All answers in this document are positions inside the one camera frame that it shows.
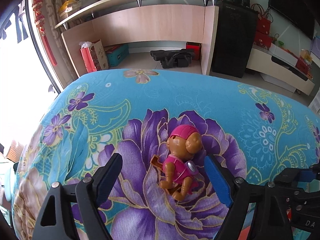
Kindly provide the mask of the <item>brown pink puppy toy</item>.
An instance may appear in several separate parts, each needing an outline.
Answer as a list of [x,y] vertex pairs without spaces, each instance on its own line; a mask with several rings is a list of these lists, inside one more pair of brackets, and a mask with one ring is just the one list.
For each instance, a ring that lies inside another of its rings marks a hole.
[[199,171],[193,158],[203,149],[202,138],[195,126],[179,125],[167,139],[167,148],[169,155],[165,161],[161,163],[154,155],[150,164],[165,175],[159,182],[160,188],[181,202],[199,185],[196,181]]

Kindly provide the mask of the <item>floral blue tablecloth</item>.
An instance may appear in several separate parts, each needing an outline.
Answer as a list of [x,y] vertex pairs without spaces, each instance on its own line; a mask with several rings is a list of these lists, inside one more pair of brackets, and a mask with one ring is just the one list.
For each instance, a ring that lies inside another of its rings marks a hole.
[[[195,126],[203,149],[193,159],[198,186],[182,202],[158,185],[150,165],[167,139]],[[31,239],[53,182],[76,184],[111,155],[123,168],[99,213],[113,239],[212,239],[227,214],[203,169],[207,154],[252,184],[287,167],[319,161],[319,116],[271,91],[217,77],[165,70],[105,70],[71,83],[39,122],[17,168],[12,216]]]

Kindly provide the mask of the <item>white tv stand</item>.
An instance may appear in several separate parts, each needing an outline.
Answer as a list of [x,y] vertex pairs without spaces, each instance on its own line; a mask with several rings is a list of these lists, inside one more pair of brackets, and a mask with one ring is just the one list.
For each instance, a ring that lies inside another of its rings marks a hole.
[[253,46],[247,69],[268,75],[310,95],[315,84],[295,66],[274,56],[268,50]]

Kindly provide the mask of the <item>red paper bag floor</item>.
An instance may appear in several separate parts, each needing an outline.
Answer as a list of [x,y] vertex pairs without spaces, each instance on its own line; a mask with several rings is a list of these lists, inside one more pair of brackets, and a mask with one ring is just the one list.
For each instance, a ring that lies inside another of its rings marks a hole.
[[88,73],[108,70],[108,61],[101,40],[79,43],[81,56]]

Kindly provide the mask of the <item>teal storage box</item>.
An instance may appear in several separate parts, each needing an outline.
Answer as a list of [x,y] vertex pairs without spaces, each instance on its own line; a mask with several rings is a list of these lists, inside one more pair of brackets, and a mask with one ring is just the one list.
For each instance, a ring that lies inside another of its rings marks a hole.
[[110,67],[118,66],[127,55],[129,55],[128,44],[118,44],[114,46],[105,46],[104,51]]

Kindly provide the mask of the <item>red gift bag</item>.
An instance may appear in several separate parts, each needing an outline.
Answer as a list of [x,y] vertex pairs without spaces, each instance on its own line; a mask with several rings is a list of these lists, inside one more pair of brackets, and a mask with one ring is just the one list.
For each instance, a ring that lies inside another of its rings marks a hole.
[[272,22],[268,19],[268,12],[266,12],[258,3],[252,4],[251,9],[258,13],[253,43],[261,48],[269,50],[272,43],[272,38],[270,37],[270,28]]

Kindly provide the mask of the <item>black cabinet appliance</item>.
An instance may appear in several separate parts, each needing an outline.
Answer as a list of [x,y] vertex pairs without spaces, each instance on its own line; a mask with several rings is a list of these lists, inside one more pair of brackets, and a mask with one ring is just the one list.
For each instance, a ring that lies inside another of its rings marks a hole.
[[242,78],[252,50],[258,13],[250,0],[214,0],[219,7],[212,71]]

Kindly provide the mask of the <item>wooden shelf desk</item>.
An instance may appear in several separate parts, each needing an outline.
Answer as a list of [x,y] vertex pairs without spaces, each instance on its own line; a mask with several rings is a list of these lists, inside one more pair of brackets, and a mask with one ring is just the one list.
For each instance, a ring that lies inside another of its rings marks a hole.
[[219,9],[213,0],[100,0],[59,22],[62,40],[77,76],[87,73],[79,42],[110,46],[146,41],[201,44],[200,66],[209,75]]

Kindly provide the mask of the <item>red hanging ornament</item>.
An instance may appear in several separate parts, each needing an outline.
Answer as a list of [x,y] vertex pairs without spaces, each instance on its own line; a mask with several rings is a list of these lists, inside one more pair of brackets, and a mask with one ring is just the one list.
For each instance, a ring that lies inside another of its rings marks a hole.
[[46,29],[45,29],[45,17],[41,11],[41,8],[43,6],[43,0],[32,0],[32,9],[35,17],[35,25],[39,31],[41,41],[44,47],[44,51],[47,54],[48,60],[50,61],[52,66],[57,65],[57,61],[54,57],[54,54],[52,52],[52,49],[50,47],[50,44],[48,42],[47,36],[46,36]]

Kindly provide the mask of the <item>television screen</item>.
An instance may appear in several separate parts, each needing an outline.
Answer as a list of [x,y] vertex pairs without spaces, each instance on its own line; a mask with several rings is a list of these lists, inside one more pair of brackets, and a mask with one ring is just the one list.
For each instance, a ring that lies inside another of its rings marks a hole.
[[268,7],[289,20],[308,38],[313,39],[315,16],[303,0],[268,0]]

